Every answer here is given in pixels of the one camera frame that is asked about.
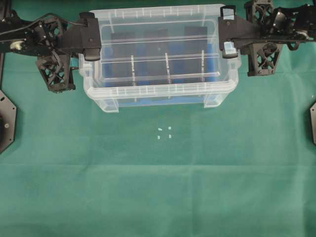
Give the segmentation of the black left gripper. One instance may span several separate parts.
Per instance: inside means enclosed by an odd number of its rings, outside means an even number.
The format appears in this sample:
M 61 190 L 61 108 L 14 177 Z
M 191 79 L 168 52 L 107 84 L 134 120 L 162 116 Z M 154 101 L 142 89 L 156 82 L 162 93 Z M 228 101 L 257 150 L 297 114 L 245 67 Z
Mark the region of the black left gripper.
M 36 66 L 53 93 L 75 90 L 71 59 L 82 55 L 86 61 L 99 61 L 101 36 L 98 19 L 92 12 L 81 12 L 79 21 L 68 27 L 61 19 L 48 19 L 36 27 L 40 41 Z

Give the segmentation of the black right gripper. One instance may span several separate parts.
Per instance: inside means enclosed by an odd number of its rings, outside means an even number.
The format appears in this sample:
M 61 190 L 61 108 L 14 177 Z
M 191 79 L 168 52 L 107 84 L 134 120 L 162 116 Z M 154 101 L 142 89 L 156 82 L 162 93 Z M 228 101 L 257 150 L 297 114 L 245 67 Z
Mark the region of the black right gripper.
M 246 17 L 237 15 L 235 6 L 220 8 L 219 48 L 224 59 L 248 57 L 248 76 L 268 76 L 276 72 L 287 44 L 291 12 L 275 8 L 271 0 L 250 0 L 244 5 Z

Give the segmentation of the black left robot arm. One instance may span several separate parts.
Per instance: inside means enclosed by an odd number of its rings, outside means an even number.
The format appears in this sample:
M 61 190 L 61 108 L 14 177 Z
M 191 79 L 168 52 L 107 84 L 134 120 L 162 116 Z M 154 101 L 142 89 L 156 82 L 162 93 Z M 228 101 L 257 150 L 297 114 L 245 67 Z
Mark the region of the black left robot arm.
M 74 90 L 71 59 L 81 55 L 88 62 L 100 60 L 98 19 L 92 12 L 82 12 L 76 22 L 53 13 L 26 21 L 12 11 L 0 22 L 0 51 L 36 57 L 48 91 Z

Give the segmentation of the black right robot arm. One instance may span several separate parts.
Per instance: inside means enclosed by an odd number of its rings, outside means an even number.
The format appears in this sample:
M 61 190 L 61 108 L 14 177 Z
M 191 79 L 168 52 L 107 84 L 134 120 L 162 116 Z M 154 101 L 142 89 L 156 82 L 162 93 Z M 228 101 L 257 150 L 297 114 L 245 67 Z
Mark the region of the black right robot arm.
M 295 51 L 300 44 L 316 40 L 316 7 L 274 7 L 271 0 L 250 0 L 246 17 L 237 15 L 234 5 L 220 8 L 219 48 L 225 59 L 248 57 L 248 76 L 269 76 L 284 45 Z

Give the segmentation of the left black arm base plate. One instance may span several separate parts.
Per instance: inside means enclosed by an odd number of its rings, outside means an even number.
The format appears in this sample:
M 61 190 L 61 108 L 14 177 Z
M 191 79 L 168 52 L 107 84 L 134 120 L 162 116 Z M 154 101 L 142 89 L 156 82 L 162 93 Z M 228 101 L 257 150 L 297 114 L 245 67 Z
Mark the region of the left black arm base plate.
M 3 153 L 15 139 L 17 107 L 0 91 L 0 153 Z

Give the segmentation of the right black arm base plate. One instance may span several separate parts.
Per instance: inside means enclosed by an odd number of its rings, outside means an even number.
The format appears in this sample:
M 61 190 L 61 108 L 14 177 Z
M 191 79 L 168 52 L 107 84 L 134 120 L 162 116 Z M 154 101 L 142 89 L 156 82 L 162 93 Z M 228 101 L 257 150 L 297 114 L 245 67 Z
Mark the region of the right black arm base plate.
M 316 145 L 316 102 L 310 107 L 313 143 Z

